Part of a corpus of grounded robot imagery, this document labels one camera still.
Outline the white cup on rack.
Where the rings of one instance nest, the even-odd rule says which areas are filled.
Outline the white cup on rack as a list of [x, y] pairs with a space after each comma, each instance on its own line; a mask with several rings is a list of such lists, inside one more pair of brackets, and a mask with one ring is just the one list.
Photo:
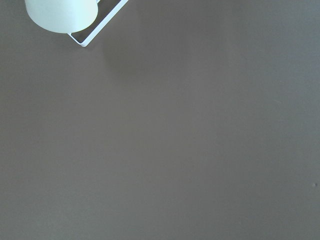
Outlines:
[[54, 33], [74, 33], [89, 27], [97, 18], [96, 0], [26, 0], [29, 17]]

